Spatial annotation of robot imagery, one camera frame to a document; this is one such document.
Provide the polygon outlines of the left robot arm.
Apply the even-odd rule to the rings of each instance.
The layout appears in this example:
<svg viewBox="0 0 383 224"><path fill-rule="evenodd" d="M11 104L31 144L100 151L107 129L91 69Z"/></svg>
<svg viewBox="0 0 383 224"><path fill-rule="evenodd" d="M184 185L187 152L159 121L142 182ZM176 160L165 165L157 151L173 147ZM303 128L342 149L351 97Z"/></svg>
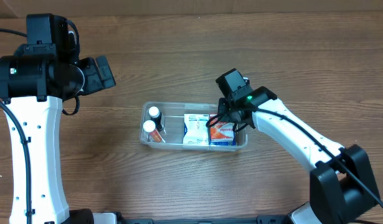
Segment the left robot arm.
<svg viewBox="0 0 383 224"><path fill-rule="evenodd" d="M115 86L104 56L80 58L75 24L30 14L26 39L0 58L0 107L10 129L14 192L11 223L118 223L116 212L71 210L60 165L63 103Z"/></svg>

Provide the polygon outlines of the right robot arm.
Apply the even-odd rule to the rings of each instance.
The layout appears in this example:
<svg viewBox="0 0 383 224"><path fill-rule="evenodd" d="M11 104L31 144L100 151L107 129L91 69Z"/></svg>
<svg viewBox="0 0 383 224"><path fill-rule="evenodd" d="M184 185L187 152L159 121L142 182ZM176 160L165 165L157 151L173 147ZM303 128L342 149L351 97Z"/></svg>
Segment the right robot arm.
<svg viewBox="0 0 383 224"><path fill-rule="evenodd" d="M383 201L367 152L344 147L295 116L276 94L233 68L216 79L223 97L207 126L230 122L236 132L246 126L270 136L310 175L310 199L287 215L264 215L258 222L361 223L360 216Z"/></svg>

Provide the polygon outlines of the orange bottle white cap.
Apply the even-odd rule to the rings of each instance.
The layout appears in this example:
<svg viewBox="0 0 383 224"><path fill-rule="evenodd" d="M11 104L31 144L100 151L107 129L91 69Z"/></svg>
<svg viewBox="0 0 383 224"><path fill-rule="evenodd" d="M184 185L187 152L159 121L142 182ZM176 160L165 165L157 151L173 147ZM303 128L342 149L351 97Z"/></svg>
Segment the orange bottle white cap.
<svg viewBox="0 0 383 224"><path fill-rule="evenodd" d="M164 142L164 139L158 132L156 124L152 120L147 120L143 123L143 130L149 134L154 142Z"/></svg>

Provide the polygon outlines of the white packet box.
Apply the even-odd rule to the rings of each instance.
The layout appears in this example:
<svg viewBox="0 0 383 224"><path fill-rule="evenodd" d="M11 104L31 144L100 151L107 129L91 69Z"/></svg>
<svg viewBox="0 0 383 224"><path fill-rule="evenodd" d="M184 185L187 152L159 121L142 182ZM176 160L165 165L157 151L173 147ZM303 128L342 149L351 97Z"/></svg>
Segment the white packet box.
<svg viewBox="0 0 383 224"><path fill-rule="evenodd" d="M206 123L208 114L185 114L183 144L207 146L209 144Z"/></svg>

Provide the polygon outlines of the red packet box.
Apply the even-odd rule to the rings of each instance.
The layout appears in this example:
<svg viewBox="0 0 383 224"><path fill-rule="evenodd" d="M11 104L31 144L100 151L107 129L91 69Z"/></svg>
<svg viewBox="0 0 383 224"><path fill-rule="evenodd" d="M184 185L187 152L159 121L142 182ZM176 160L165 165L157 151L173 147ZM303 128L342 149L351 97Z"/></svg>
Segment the red packet box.
<svg viewBox="0 0 383 224"><path fill-rule="evenodd" d="M214 118L209 125L209 135L212 143L232 142L235 140L233 123L218 121L218 118Z"/></svg>

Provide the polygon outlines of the dark bottle white cap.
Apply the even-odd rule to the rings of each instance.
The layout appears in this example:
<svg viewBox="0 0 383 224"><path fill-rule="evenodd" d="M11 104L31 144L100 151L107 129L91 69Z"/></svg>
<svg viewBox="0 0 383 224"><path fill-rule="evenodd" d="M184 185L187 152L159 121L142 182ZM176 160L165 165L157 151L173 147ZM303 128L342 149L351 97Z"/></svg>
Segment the dark bottle white cap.
<svg viewBox="0 0 383 224"><path fill-rule="evenodd" d="M162 124L162 112L156 106L152 106L148 110L151 120L155 123L156 129L160 132L164 129Z"/></svg>

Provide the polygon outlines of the blue packet box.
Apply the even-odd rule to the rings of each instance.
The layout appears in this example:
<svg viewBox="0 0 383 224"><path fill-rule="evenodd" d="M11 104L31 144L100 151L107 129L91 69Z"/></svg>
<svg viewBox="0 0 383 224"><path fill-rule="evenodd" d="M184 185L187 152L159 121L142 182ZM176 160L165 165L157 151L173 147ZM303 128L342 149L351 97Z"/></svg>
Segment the blue packet box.
<svg viewBox="0 0 383 224"><path fill-rule="evenodd" d="M211 141L210 145L214 145L214 146L236 146L237 142L235 139L233 139L232 141Z"/></svg>

